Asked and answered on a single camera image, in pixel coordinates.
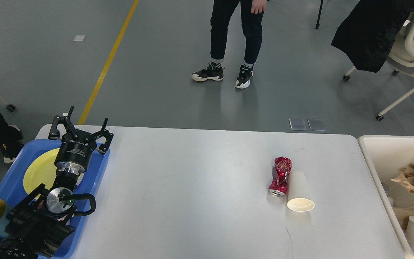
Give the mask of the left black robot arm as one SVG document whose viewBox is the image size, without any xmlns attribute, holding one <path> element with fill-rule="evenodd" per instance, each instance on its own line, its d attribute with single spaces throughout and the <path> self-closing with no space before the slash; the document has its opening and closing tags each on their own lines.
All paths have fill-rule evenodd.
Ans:
<svg viewBox="0 0 414 259">
<path fill-rule="evenodd" d="M 96 210 L 93 194 L 74 191 L 93 152 L 106 154 L 114 135 L 106 128 L 108 118 L 95 133 L 75 128 L 70 120 L 73 110 L 72 106 L 67 114 L 55 116 L 51 124 L 48 139 L 61 141 L 53 162 L 56 177 L 52 186 L 39 184 L 18 205 L 2 213 L 7 223 L 3 224 L 0 259 L 36 259 L 39 255 L 51 258 L 76 230 L 68 221 Z"/>
</svg>

